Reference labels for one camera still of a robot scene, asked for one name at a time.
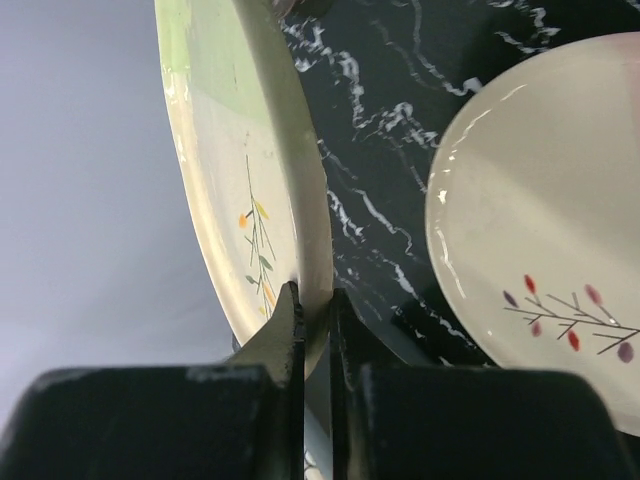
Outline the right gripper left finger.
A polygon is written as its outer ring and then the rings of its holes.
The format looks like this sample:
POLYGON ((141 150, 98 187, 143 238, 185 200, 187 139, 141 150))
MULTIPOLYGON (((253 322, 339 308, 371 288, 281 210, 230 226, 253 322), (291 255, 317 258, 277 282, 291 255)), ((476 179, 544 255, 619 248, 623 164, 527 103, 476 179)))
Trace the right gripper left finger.
POLYGON ((300 479, 304 320, 272 317, 217 364, 48 371, 1 436, 5 479, 300 479))

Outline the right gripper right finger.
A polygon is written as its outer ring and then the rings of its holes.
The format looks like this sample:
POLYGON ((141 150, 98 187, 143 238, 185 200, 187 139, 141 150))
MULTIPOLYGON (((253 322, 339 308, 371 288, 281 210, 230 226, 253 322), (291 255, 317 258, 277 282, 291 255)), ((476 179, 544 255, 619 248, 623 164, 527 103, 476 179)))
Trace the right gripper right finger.
POLYGON ((410 366, 357 316, 329 305, 337 479, 635 479, 639 459, 581 377, 410 366))

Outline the cream green plate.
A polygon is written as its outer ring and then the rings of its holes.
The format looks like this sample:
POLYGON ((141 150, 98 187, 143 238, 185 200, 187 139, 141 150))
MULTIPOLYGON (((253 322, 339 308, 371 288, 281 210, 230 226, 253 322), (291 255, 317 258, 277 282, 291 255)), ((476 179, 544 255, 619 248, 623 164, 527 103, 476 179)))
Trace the cream green plate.
POLYGON ((327 179, 307 101, 267 1, 159 1, 162 82, 196 237, 240 342, 298 287, 306 365, 333 292, 327 179))

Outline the pink and cream plate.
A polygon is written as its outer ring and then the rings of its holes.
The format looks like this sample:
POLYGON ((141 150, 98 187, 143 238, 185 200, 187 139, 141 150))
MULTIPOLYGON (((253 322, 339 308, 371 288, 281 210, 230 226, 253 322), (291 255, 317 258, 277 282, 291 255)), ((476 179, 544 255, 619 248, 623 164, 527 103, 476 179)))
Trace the pink and cream plate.
POLYGON ((639 36, 554 48, 449 125, 426 238, 452 311, 505 368, 587 379, 639 432, 639 36))

